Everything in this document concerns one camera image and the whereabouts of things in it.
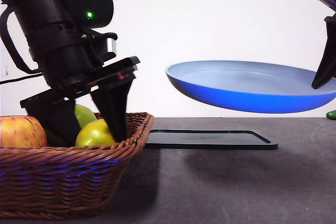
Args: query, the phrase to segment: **cucumber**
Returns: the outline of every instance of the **cucumber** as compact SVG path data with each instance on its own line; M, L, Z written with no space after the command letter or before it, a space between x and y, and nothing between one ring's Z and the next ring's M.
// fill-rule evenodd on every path
M336 110L333 111L329 111L327 113L327 118L331 119L331 120L336 120Z

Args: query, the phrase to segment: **wicker basket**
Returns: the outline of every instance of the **wicker basket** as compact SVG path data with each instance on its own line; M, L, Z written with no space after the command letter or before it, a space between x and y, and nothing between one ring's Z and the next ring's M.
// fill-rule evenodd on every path
M0 217L92 216L110 202L154 117L128 113L128 139L106 146L0 148Z

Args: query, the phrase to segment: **table surface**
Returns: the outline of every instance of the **table surface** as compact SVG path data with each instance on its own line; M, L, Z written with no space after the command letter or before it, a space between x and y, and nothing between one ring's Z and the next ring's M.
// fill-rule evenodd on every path
M153 129L254 130L277 150L145 148L98 216L0 223L336 223L336 121L157 118Z

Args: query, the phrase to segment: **black plastic tray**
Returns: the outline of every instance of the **black plastic tray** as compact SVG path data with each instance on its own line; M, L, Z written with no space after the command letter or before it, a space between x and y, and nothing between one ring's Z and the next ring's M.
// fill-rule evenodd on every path
M147 148L275 150L278 143L250 130L152 129Z

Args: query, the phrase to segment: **green fruit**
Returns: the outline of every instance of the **green fruit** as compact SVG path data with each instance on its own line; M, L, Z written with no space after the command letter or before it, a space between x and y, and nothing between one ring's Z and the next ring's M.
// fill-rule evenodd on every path
M331 119L331 120L336 120L336 110L333 111L329 111L327 113L327 118Z
M104 119L95 120L85 125L76 138L76 146L109 145L115 140Z
M94 113L88 107L80 104L76 104L75 106L75 115L81 128L88 123L97 120Z

